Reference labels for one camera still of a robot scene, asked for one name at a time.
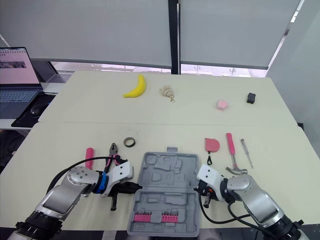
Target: pliers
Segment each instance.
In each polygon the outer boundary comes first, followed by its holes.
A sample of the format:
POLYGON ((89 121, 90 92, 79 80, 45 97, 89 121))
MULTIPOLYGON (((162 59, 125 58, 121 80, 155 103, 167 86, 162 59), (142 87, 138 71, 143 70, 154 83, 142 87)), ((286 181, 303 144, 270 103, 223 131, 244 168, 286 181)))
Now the pliers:
POLYGON ((104 168, 105 173, 109 172, 113 161, 116 166, 128 161, 128 160, 121 159, 120 155, 118 154, 118 147, 114 142, 111 144, 111 147, 109 150, 109 157, 116 158, 116 159, 106 159, 105 168, 104 168))

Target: gray tool case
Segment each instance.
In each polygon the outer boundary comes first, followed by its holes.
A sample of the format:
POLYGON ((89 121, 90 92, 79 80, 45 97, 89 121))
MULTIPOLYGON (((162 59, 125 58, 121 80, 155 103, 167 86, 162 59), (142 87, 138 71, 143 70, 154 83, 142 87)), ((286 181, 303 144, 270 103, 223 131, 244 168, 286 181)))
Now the gray tool case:
POLYGON ((138 178, 142 189, 134 195, 129 235, 198 236, 200 207, 198 193, 194 191, 198 185, 198 163, 198 155, 178 153, 176 147, 168 147, 167 152, 144 154, 138 178), (135 214, 146 216, 147 222, 135 221, 135 214), (177 222, 163 222, 166 221, 163 217, 171 214, 177 222))

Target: hammer head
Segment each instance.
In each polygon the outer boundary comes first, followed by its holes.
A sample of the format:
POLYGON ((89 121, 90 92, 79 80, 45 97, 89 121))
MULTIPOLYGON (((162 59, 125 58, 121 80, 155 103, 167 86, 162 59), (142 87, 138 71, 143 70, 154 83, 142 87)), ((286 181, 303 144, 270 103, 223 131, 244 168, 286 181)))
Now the hammer head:
POLYGON ((225 169, 227 169, 233 175, 241 175, 241 174, 247 174, 248 173, 247 169, 240 169, 238 167, 235 167, 234 169, 231 169, 230 167, 226 167, 225 169))

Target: blue ring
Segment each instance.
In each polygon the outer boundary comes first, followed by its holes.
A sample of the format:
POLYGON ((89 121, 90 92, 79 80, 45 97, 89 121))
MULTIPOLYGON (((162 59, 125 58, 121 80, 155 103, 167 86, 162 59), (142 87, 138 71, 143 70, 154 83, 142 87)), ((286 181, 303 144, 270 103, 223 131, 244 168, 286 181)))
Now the blue ring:
POLYGON ((106 175, 105 172, 102 172, 102 180, 101 180, 99 188, 96 191, 97 194, 101 194, 102 191, 104 191, 106 189, 106 186, 105 186, 106 181, 108 182, 108 176, 106 175))

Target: laptop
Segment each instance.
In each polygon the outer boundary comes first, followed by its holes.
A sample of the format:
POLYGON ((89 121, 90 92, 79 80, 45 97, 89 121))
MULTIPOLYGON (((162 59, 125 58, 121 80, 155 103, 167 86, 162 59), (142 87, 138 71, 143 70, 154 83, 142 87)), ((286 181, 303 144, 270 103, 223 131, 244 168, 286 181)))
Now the laptop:
POLYGON ((0 119, 18 118, 42 86, 25 47, 0 47, 0 119))

